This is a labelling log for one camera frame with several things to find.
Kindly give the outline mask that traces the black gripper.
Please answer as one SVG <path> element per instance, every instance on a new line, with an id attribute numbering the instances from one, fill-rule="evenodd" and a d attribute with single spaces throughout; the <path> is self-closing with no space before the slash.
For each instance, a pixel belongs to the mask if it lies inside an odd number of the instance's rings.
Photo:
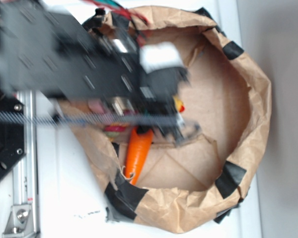
<path id="1" fill-rule="evenodd" d="M 186 122 L 176 110 L 173 96 L 178 95 L 181 81 L 187 81 L 186 67 L 173 67 L 145 73 L 140 64 L 140 47 L 129 35 L 122 39 L 99 36 L 103 56 L 100 98 L 111 105 L 116 114 L 124 109 L 113 100 L 121 98 L 131 113 L 130 122 L 142 127 L 157 127 L 162 136 L 181 144 L 194 136 L 200 126 L 184 135 Z"/>

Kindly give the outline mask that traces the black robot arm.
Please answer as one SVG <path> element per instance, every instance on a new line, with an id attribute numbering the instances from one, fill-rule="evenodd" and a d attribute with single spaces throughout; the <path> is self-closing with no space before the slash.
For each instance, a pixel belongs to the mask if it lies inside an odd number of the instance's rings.
<path id="1" fill-rule="evenodd" d="M 100 99 L 104 114 L 76 113 L 59 124 L 127 123 L 155 127 L 175 144 L 200 132 L 175 104 L 188 71 L 170 42 L 139 46 L 124 29 L 89 32 L 72 15 L 33 0 L 0 1 L 0 90 L 48 98 Z"/>

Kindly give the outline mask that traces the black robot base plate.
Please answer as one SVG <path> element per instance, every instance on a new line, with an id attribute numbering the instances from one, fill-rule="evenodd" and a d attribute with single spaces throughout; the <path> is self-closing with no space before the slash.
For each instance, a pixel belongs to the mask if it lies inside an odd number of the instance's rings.
<path id="1" fill-rule="evenodd" d="M 11 113 L 23 114 L 23 104 L 14 96 L 5 96 L 0 91 L 0 181 L 24 156 L 24 124 L 12 122 Z"/>

